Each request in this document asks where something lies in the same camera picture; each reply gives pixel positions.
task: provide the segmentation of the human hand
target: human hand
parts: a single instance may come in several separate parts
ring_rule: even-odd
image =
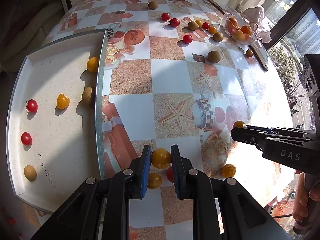
[[[308,216],[308,197],[313,199],[314,201],[320,201],[320,184],[316,185],[310,192],[306,192],[304,188],[304,174],[301,171],[296,171],[299,175],[298,185],[297,185],[297,193],[294,198],[294,206],[292,216],[298,221],[302,222],[303,218]],[[294,225],[296,228],[301,228],[301,226],[297,223]]]

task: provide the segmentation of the white tray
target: white tray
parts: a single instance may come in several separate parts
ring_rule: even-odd
[[[98,83],[86,63],[100,57],[103,75],[107,44],[104,29],[75,34],[41,47],[22,64],[8,113],[7,160],[15,195],[35,208],[52,213],[88,177],[100,179],[95,110],[80,101],[84,88]],[[70,98],[65,111],[56,109],[61,93]],[[26,111],[29,99],[38,103],[35,114]],[[101,107],[96,110],[100,120]],[[22,145],[23,132],[31,135],[31,147]],[[37,171],[34,182],[24,176],[26,165]]]

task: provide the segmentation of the red cherry tomato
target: red cherry tomato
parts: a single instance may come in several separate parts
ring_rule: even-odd
[[[34,113],[38,110],[38,104],[35,100],[33,99],[30,99],[28,102],[27,102],[27,110],[31,113]]]
[[[168,179],[168,181],[170,181],[170,182],[174,182],[174,178],[173,178],[173,169],[172,169],[172,166],[170,166],[169,167],[169,169],[167,169],[167,171],[166,171],[166,176],[167,176],[167,179]]]
[[[28,134],[27,132],[24,132],[24,133],[21,135],[21,142],[22,142],[22,144],[24,144],[24,145],[30,145],[30,144],[32,143],[31,135]]]
[[[172,18],[170,20],[170,24],[172,27],[178,27],[180,25],[180,21],[177,18]]]
[[[161,15],[161,18],[162,18],[164,21],[167,21],[167,20],[170,19],[170,14],[168,14],[168,13],[163,13],[163,14]]]
[[[203,23],[202,24],[202,28],[204,28],[205,30],[209,29],[209,27],[210,27],[209,23]]]
[[[189,43],[191,43],[192,41],[193,41],[193,39],[192,39],[192,36],[191,36],[190,34],[186,34],[186,35],[183,36],[183,42],[184,42],[184,43],[189,44]]]

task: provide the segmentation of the fruit bowl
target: fruit bowl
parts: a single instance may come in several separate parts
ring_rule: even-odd
[[[229,18],[235,18],[238,22],[238,26],[235,27],[232,22],[229,21]],[[235,16],[231,13],[225,13],[223,18],[223,29],[226,33],[230,35],[233,39],[235,39],[240,44],[249,45],[258,40],[257,35],[254,33],[254,31],[249,27],[249,24],[241,17],[241,16]],[[251,35],[247,33],[243,33],[240,29],[242,26],[248,26],[249,30],[252,31]]]

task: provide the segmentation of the checkered tablecloth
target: checkered tablecloth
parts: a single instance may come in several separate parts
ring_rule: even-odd
[[[158,8],[148,9],[150,1],[157,1]],[[173,28],[163,21],[164,12],[180,25]],[[223,41],[215,42],[203,29],[191,32],[187,24],[197,19],[216,26]],[[265,206],[292,180],[293,171],[263,159],[254,146],[237,145],[230,130],[239,119],[257,126],[292,127],[291,115],[266,51],[260,49],[268,61],[269,71],[264,72],[255,57],[245,56],[248,47],[223,31],[221,20],[222,14],[205,0],[82,0],[45,43],[109,29],[103,106],[114,103],[137,155],[145,144],[168,151],[178,144],[181,155],[210,176],[219,176],[228,158],[227,163],[237,167],[235,178]],[[133,35],[126,35],[131,30]],[[182,42],[187,33],[193,36],[190,44]],[[130,45],[126,37],[141,41]],[[212,50],[221,54],[217,64],[208,62]],[[196,116],[201,107],[208,112],[204,121]],[[202,127],[202,121],[210,125]],[[166,170],[151,170],[160,173],[163,183],[148,189],[143,200],[130,202],[130,226],[139,232],[138,239],[192,239],[192,201],[176,198]]]

